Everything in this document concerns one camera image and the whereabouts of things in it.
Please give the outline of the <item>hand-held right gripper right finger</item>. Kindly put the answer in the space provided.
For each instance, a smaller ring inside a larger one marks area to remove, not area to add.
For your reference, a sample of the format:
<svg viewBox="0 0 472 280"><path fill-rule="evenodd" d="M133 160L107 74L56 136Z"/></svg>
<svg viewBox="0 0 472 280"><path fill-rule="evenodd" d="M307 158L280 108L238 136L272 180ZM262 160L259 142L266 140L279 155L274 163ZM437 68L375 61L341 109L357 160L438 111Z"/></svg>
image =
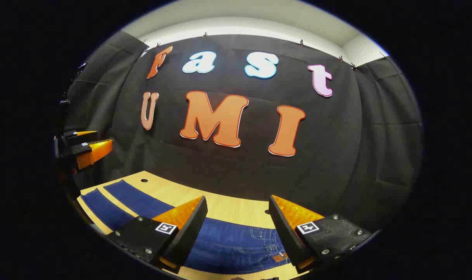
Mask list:
<svg viewBox="0 0 472 280"><path fill-rule="evenodd" d="M275 195L268 200L268 211L298 273L337 269L379 234L343 215L323 216Z"/></svg>

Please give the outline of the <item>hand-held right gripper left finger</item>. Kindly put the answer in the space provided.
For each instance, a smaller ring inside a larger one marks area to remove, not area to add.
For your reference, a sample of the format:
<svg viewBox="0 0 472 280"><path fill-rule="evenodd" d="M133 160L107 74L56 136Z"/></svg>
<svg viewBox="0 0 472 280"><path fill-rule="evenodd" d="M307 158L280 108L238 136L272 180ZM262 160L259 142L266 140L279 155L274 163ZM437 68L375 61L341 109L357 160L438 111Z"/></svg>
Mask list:
<svg viewBox="0 0 472 280"><path fill-rule="evenodd" d="M179 273L207 212L206 198L200 196L152 219L138 216L106 237L147 264Z"/></svg>

